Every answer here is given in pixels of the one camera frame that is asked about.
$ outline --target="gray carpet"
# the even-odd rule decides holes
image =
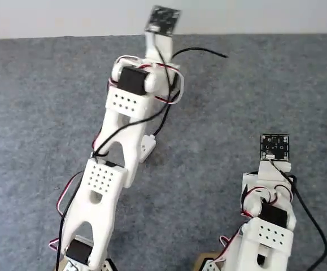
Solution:
[[[175,37],[175,49],[187,46],[230,58],[177,57],[184,98],[118,203],[109,254],[119,270],[190,270],[220,249],[218,236],[243,221],[242,173],[258,169],[262,132],[290,133],[292,173],[327,236],[327,35]],[[53,268],[55,202],[89,156],[112,63],[144,50],[141,36],[0,40],[0,270]],[[293,204],[289,271],[323,248]]]

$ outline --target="cable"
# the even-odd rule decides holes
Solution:
[[[303,198],[301,197],[297,187],[296,187],[296,182],[297,182],[297,178],[295,175],[286,175],[285,172],[283,172],[282,170],[280,170],[279,168],[276,167],[276,165],[274,164],[273,160],[270,160],[270,163],[273,165],[274,168],[276,168],[280,174],[291,184],[291,187],[293,189],[293,191],[296,193],[298,200],[300,202],[300,204],[302,205],[302,207],[305,210],[305,213],[308,215],[308,217],[310,218],[311,222],[314,224],[315,228],[317,229],[317,231],[319,232],[319,235],[322,239],[322,242],[324,244],[324,252],[322,253],[322,255],[307,269],[307,271],[313,271],[319,264],[321,264],[324,259],[327,256],[327,240],[325,237],[325,234],[323,232],[323,230],[320,228],[319,224],[316,222],[315,218],[313,217],[313,215],[311,214],[311,212],[309,211],[308,207],[306,206]]]
[[[177,55],[182,54],[182,53],[184,53],[184,52],[188,52],[188,51],[204,51],[204,52],[208,52],[208,53],[211,53],[211,54],[217,55],[217,56],[219,56],[219,57],[221,57],[221,58],[228,58],[227,55],[224,55],[224,54],[221,54],[221,53],[215,52],[215,51],[210,50],[210,49],[207,49],[207,48],[203,48],[203,47],[188,47],[188,48],[184,48],[184,49],[182,49],[182,50],[180,50],[180,51],[175,52],[175,53],[172,55],[172,59],[173,59],[174,57],[176,57]]]
[[[56,210],[58,211],[60,216],[63,215],[63,212],[60,210],[60,204],[62,203],[62,200],[63,200],[64,196],[66,195],[70,185],[72,184],[72,181],[75,179],[75,177],[77,177],[82,172],[83,171],[79,171],[76,174],[74,174],[73,177],[70,178],[70,180],[67,182],[66,186],[64,187],[60,197],[58,198],[58,201],[56,202]]]
[[[56,251],[58,248],[56,246],[54,246],[53,244],[56,243],[58,240],[59,240],[59,238],[55,238],[53,240],[50,240],[48,243],[48,246],[54,251]]]
[[[164,64],[164,70],[165,70],[165,75],[166,75],[166,77],[167,77],[167,84],[168,84],[168,99],[167,100],[170,100],[170,98],[171,98],[171,91],[172,91],[172,86],[171,86],[171,82],[170,82],[170,80],[169,80],[169,75],[168,75],[168,70],[167,70],[167,65],[166,65],[166,63],[165,63],[165,61],[164,61],[164,58],[163,58],[163,56],[162,56],[162,53],[160,52],[160,50],[158,49],[158,47],[157,47],[157,45],[155,44],[155,48],[156,48],[156,50],[157,50],[157,52],[158,52],[158,54],[159,54],[159,57],[160,57],[160,59],[161,59],[161,61],[162,61],[162,63]],[[155,114],[153,114],[152,116],[150,116],[150,117],[147,117],[147,118],[145,118],[145,119],[143,119],[143,120],[138,120],[138,121],[135,121],[135,122],[133,122],[133,123],[129,123],[129,124],[126,124],[126,125],[124,125],[124,126],[122,126],[122,127],[120,127],[119,129],[117,129],[114,133],[112,133],[94,152],[93,152],[93,157],[96,157],[98,154],[99,154],[99,152],[100,152],[100,150],[102,149],[102,147],[103,146],[105,146],[115,135],[117,135],[120,131],[122,131],[122,130],[124,130],[124,129],[126,129],[126,128],[128,128],[128,127],[130,127],[130,126],[133,126],[133,125],[137,125],[137,124],[141,124],[141,123],[146,123],[146,122],[148,122],[148,121],[150,121],[150,120],[153,120],[153,119],[155,119],[156,117],[158,117],[167,107],[169,106],[169,104],[168,103],[165,103],[164,104],[164,106],[157,112],[157,113],[155,113]]]
[[[227,55],[224,55],[224,54],[221,54],[221,53],[218,53],[218,52],[215,52],[213,50],[210,50],[210,49],[207,49],[207,48],[202,48],[202,47],[189,47],[189,48],[184,48],[184,49],[181,49],[177,52],[175,52],[173,55],[172,55],[172,59],[175,58],[176,56],[178,56],[179,54],[182,54],[184,52],[188,52],[188,51],[204,51],[204,52],[208,52],[208,53],[211,53],[211,54],[214,54],[214,55],[217,55],[221,58],[228,58]],[[169,110],[171,109],[171,105],[168,105],[165,113],[164,113],[164,116],[161,120],[161,123],[160,125],[158,126],[157,130],[153,133],[153,135],[156,137],[158,135],[158,133],[162,130],[164,124],[165,124],[165,121],[167,120],[167,116],[168,116],[168,112]]]
[[[60,248],[62,247],[62,234],[63,234],[63,224],[64,224],[64,220],[66,219],[69,207],[71,206],[75,195],[78,192],[78,189],[80,187],[80,184],[82,183],[83,180],[83,176],[80,177],[79,183],[77,184],[73,195],[71,196],[71,198],[69,199],[69,202],[64,210],[64,213],[62,214],[62,218],[60,219],[60,227],[59,227],[59,237],[58,237],[58,246],[57,246],[57,250],[56,250],[56,264],[55,264],[55,271],[59,271],[59,262],[60,262]]]
[[[179,91],[178,91],[178,92],[173,96],[172,100],[175,100],[175,99],[177,98],[178,95],[180,95],[180,92],[179,92]],[[161,120],[160,125],[158,126],[157,130],[153,133],[153,135],[154,135],[155,137],[157,136],[157,134],[158,134],[158,133],[161,131],[161,129],[163,128],[163,125],[164,125],[164,123],[165,123],[165,121],[166,121],[166,118],[167,118],[167,116],[168,116],[168,112],[169,112],[170,109],[171,109],[171,105],[169,104],[169,105],[167,106],[167,109],[166,109],[164,115],[163,115],[163,118],[162,118],[162,120]]]

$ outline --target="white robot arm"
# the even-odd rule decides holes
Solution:
[[[207,261],[203,271],[286,271],[296,218],[291,183],[277,168],[289,172],[288,159],[288,135],[261,135],[259,171],[245,173],[242,179],[241,212],[250,220],[226,240],[222,253]]]
[[[173,27],[179,14],[177,10],[154,7],[146,28],[146,57],[121,56],[113,66],[101,132],[93,143],[94,151],[65,220],[62,218],[58,249],[70,263],[64,271],[112,268],[106,257],[119,195],[123,187],[131,186],[139,161],[154,147],[152,143],[146,149],[145,142],[150,143],[154,138],[143,136],[147,121],[152,118],[154,100],[158,97],[168,103],[170,82],[179,73],[178,66],[169,63]],[[129,117],[129,125],[123,125],[124,116]],[[124,166],[104,158],[114,142],[122,145]],[[92,241],[76,236],[83,222],[91,225]]]

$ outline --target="wire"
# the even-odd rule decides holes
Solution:
[[[167,100],[170,100],[171,98],[171,91],[172,91],[172,86],[171,86],[171,82],[169,80],[169,75],[168,75],[168,70],[167,70],[167,65],[164,61],[164,58],[162,56],[162,53],[160,52],[160,50],[158,49],[157,45],[155,44],[155,48],[159,54],[159,57],[162,61],[162,63],[164,64],[164,70],[165,70],[165,75],[167,77],[167,84],[168,84],[168,99]],[[138,125],[138,124],[141,124],[141,123],[146,123],[150,120],[153,120],[154,118],[158,117],[167,107],[169,106],[168,103],[165,103],[164,106],[155,114],[153,114],[152,116],[150,117],[147,117],[145,119],[142,119],[142,120],[138,120],[138,121],[135,121],[135,122],[132,122],[132,123],[129,123],[129,124],[126,124],[120,128],[118,128],[114,133],[112,133],[94,152],[93,152],[93,157],[96,157],[100,150],[115,136],[117,135],[120,131],[130,127],[130,126],[133,126],[133,125]]]
[[[69,207],[71,206],[73,200],[74,200],[74,197],[75,195],[77,194],[78,192],[78,189],[82,183],[82,179],[83,179],[83,176],[80,177],[80,180],[73,192],[73,195],[71,196],[71,198],[69,199],[69,202],[62,214],[62,218],[60,219],[60,227],[59,227],[59,237],[58,237],[58,246],[57,246],[57,250],[56,250],[56,264],[55,264],[55,271],[59,271],[59,262],[60,262],[60,248],[62,247],[62,234],[63,234],[63,224],[64,224],[64,220],[66,219],[66,216],[67,216],[67,213],[68,213],[68,210],[69,210]]]
[[[295,175],[286,175],[285,172],[283,172],[282,170],[280,170],[279,168],[276,167],[276,165],[274,164],[273,160],[270,160],[270,163],[273,165],[274,168],[276,168],[280,174],[291,184],[292,190],[294,193],[296,193],[298,200],[300,202],[300,204],[302,205],[302,207],[305,210],[305,213],[308,215],[308,217],[310,218],[310,220],[312,221],[312,223],[314,224],[315,228],[317,229],[317,231],[319,232],[319,235],[322,239],[322,242],[324,244],[324,252],[322,253],[322,255],[307,269],[307,271],[313,271],[319,264],[321,264],[324,259],[327,256],[327,240],[325,237],[325,234],[323,232],[323,230],[320,228],[319,224],[317,223],[317,221],[315,220],[315,218],[313,217],[313,215],[311,214],[311,212],[309,211],[308,207],[306,206],[303,198],[301,197],[297,187],[296,187],[296,182],[297,182],[297,178]]]
[[[175,52],[173,55],[172,55],[172,59],[175,58],[176,56],[178,56],[179,54],[182,54],[184,52],[188,52],[188,51],[204,51],[204,52],[208,52],[208,53],[211,53],[211,54],[214,54],[214,55],[217,55],[221,58],[228,58],[227,55],[224,55],[224,54],[221,54],[221,53],[218,53],[218,52],[215,52],[213,50],[210,50],[210,49],[207,49],[207,48],[203,48],[203,47],[189,47],[189,48],[184,48],[184,49],[181,49],[177,52]],[[169,110],[171,109],[171,105],[168,105],[165,113],[164,113],[164,116],[161,120],[161,123],[160,125],[158,126],[157,130],[153,133],[153,135],[156,137],[158,135],[158,133],[162,130],[166,120],[167,120],[167,116],[168,116],[168,112]]]
[[[226,244],[227,244],[228,242],[230,242],[230,239],[229,239],[228,237],[224,236],[224,235],[221,235],[221,236],[219,237],[219,241],[220,241],[220,243],[223,245],[223,247],[226,247]]]
[[[73,180],[75,179],[75,177],[77,177],[82,172],[83,171],[79,171],[76,174],[74,174],[73,177],[71,177],[71,179],[67,182],[66,186],[64,187],[60,197],[58,198],[58,201],[56,202],[56,210],[58,211],[60,216],[63,215],[63,212],[60,210],[60,204],[62,203],[62,200],[63,200],[64,196],[66,195],[66,193],[67,193],[70,185],[72,184]]]
[[[58,240],[59,240],[59,238],[55,238],[53,240],[50,240],[48,243],[48,246],[54,251],[56,251],[58,248],[53,244],[56,243]]]
[[[244,222],[236,231],[235,233],[232,235],[232,237],[228,240],[226,246],[224,247],[224,249],[222,250],[222,252],[219,254],[218,257],[216,257],[216,259],[213,260],[213,263],[217,263],[219,261],[225,261],[225,259],[223,259],[223,256],[225,255],[227,249],[229,248],[230,244],[234,241],[235,237],[239,234],[242,226],[245,224],[246,222]]]
[[[224,55],[224,54],[221,54],[221,53],[218,53],[218,52],[215,52],[213,50],[210,50],[210,49],[207,49],[207,48],[203,48],[203,47],[189,47],[189,48],[184,48],[180,51],[177,51],[175,52],[173,55],[172,55],[172,58],[176,57],[177,55],[179,54],[182,54],[184,52],[188,52],[188,51],[204,51],[204,52],[208,52],[208,53],[211,53],[211,54],[214,54],[214,55],[217,55],[221,58],[228,58],[227,55]]]
[[[290,202],[292,202],[293,201],[293,192],[291,192],[290,191],[290,189],[288,189],[285,185],[276,185],[275,187],[274,187],[274,189],[276,190],[276,188],[277,187],[283,187],[283,188],[285,188],[286,190],[287,190],[287,192],[289,192],[289,195],[290,195]]]
[[[179,92],[179,91],[178,91],[178,92],[173,96],[172,100],[175,100],[175,99],[177,98],[178,95],[180,95],[180,92]],[[165,123],[165,121],[166,121],[166,118],[167,118],[167,116],[168,116],[168,112],[169,112],[170,109],[171,109],[171,105],[169,104],[169,105],[167,106],[167,109],[166,109],[164,115],[163,115],[163,118],[162,118],[162,120],[161,120],[160,125],[158,126],[157,130],[153,133],[153,135],[154,135],[155,137],[156,137],[157,134],[162,130],[163,125],[164,125],[164,123]]]

